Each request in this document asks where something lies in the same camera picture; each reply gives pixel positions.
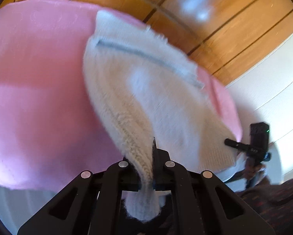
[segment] white garment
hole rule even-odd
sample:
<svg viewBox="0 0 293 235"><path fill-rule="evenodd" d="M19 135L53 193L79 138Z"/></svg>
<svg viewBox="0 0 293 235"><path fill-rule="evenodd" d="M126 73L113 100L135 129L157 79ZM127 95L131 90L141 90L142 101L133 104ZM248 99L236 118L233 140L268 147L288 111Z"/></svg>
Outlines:
<svg viewBox="0 0 293 235"><path fill-rule="evenodd" d="M197 65L149 28L106 11L97 14L83 72L91 103L115 145L142 182L126 198L128 213L148 221L160 212L152 189L152 142L188 170L211 170L225 181L238 166L235 139L197 81Z"/></svg>

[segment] pink surface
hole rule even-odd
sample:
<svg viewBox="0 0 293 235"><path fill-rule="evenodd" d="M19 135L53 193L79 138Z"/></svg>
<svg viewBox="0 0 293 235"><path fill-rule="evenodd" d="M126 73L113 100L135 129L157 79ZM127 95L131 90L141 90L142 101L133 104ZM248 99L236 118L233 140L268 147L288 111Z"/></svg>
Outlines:
<svg viewBox="0 0 293 235"><path fill-rule="evenodd" d="M68 0L27 0L0 9L0 185L59 191L81 171L100 172L122 159L83 82L83 52L100 9ZM198 71L217 112L241 139L232 99Z"/></svg>

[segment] person's hand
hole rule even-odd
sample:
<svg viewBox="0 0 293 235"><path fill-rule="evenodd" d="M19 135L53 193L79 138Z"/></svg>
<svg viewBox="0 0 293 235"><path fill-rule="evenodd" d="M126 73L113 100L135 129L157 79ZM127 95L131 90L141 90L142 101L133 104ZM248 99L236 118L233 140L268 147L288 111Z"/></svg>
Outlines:
<svg viewBox="0 0 293 235"><path fill-rule="evenodd" d="M254 167L254 159L249 157L246 160L245 169L242 173L243 177L247 180L251 180L257 173L259 173L258 181L256 182L256 184L258 184L264 177L266 177L266 166L264 164L259 164Z"/></svg>

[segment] pink fabric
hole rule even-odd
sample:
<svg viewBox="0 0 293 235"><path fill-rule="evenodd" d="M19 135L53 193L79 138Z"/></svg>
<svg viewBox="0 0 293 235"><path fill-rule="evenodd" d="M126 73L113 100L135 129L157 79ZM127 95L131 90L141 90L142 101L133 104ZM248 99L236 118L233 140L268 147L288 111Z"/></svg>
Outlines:
<svg viewBox="0 0 293 235"><path fill-rule="evenodd" d="M81 171L100 172L122 159L83 82L83 52L100 9L68 0L27 0L0 9L0 185L59 191ZM201 68L198 75L241 139L224 87Z"/></svg>

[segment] dark patterned fabric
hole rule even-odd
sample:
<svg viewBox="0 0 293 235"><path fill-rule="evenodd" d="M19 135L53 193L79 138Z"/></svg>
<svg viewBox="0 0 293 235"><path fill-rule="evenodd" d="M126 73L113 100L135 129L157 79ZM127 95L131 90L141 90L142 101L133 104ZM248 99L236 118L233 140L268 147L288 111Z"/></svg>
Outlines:
<svg viewBox="0 0 293 235"><path fill-rule="evenodd" d="M276 235L293 235L293 179L281 185L259 185L237 195L273 227ZM123 208L120 219L123 223L118 235L176 235L170 196L161 214L151 222L129 219Z"/></svg>

